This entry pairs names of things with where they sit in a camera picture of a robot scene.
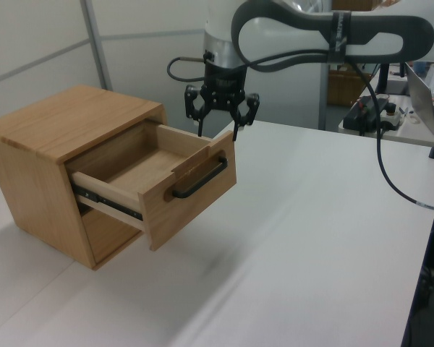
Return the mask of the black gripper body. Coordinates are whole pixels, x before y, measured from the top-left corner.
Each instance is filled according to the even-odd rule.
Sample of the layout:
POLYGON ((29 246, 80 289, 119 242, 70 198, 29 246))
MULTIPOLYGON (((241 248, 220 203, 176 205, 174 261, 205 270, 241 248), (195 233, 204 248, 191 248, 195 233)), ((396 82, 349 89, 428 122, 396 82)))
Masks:
POLYGON ((246 67, 224 68, 205 63, 201 96, 204 109, 238 109, 245 100, 246 67))

